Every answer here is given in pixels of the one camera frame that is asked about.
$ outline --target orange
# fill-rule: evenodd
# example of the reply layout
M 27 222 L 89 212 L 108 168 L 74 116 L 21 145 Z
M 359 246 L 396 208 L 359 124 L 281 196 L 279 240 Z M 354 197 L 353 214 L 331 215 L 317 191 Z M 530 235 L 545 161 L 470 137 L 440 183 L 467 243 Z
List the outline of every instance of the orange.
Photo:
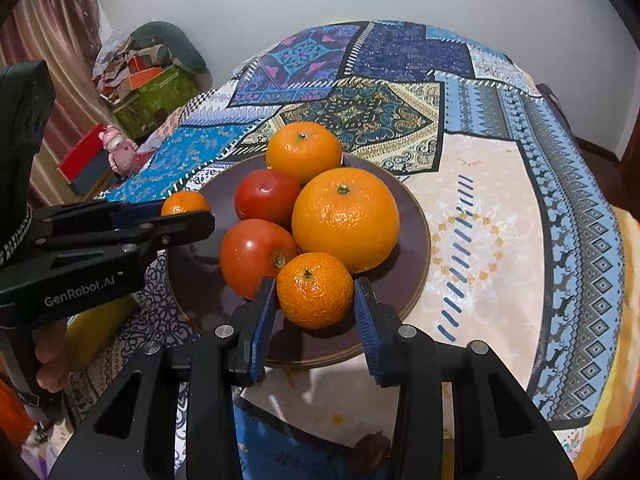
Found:
M 196 191 L 177 191 L 164 200 L 161 216 L 177 215 L 189 211 L 211 211 L 207 200 Z
M 305 253 L 329 253 L 351 274 L 373 269 L 400 232 L 396 200 L 369 171 L 337 168 L 303 187 L 293 207 L 293 237 Z
M 340 168 L 342 147 L 324 126 L 291 123 L 279 129 L 267 145 L 267 166 L 283 170 L 304 186 L 323 171 Z
M 353 305 L 353 280 L 330 254 L 300 254 L 276 279 L 280 308 L 290 322 L 315 330 L 339 322 Z

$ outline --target tablecloth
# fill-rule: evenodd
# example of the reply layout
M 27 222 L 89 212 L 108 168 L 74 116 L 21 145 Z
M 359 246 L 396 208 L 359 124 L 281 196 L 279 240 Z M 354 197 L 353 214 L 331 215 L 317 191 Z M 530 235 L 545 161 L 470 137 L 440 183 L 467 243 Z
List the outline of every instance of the tablecloth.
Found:
M 443 342 L 487 341 L 587 478 L 624 428 L 638 383 L 640 236 L 630 215 L 607 203 L 559 109 L 509 57 L 446 30 L 383 21 L 314 27 L 192 99 L 147 167 L 108 199 L 199 189 L 263 153 L 293 121 L 323 124 L 343 150 L 411 190 L 432 255 L 405 322 Z M 75 420 L 143 342 L 197 337 L 166 280 L 160 254 L 139 312 L 72 375 L 65 395 Z M 450 439 L 448 385 L 443 391 Z M 380 430 L 391 437 L 397 399 L 396 388 L 375 386 L 362 355 L 268 370 L 234 399 L 244 478 L 350 478 L 349 447 Z M 176 466 L 185 423 L 183 387 Z

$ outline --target plate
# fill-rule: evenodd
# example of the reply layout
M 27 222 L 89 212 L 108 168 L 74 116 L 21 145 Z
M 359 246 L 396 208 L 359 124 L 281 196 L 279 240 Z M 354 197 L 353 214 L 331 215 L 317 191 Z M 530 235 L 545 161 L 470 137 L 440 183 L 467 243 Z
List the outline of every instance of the plate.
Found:
M 395 176 L 362 158 L 345 154 L 343 165 L 362 168 L 380 178 L 391 190 L 400 213 L 398 243 L 375 269 L 363 272 L 378 301 L 391 305 L 401 319 L 418 301 L 431 259 L 431 238 L 424 213 L 411 192 Z M 166 250 L 169 284 L 181 312 L 199 333 L 228 322 L 245 300 L 225 283 L 217 254 L 224 233 L 239 222 L 234 193 L 251 171 L 266 168 L 263 155 L 248 158 L 222 171 L 200 193 L 216 216 L 216 230 L 207 239 Z M 267 356 L 270 367 L 321 367 L 362 352 L 353 313 L 331 327 L 307 331 L 276 314 Z

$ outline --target floor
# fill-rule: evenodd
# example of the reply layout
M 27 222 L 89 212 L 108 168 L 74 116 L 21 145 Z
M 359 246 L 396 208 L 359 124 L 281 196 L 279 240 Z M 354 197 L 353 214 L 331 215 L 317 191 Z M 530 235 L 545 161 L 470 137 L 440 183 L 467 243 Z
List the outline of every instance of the floor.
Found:
M 606 199 L 612 205 L 630 211 L 640 221 L 640 193 L 637 190 L 631 192 L 625 187 L 617 168 L 610 160 L 584 150 L 582 156 L 593 171 Z

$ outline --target finger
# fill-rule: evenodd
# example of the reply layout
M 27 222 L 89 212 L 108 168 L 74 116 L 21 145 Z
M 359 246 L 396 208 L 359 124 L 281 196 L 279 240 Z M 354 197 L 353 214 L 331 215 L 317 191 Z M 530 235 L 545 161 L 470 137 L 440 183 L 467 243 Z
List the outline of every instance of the finger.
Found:
M 62 351 L 54 359 L 40 367 L 36 374 L 36 380 L 42 388 L 55 393 L 65 387 L 68 374 L 66 351 Z
M 54 359 L 65 347 L 66 320 L 61 319 L 33 331 L 36 343 L 36 357 L 41 363 Z

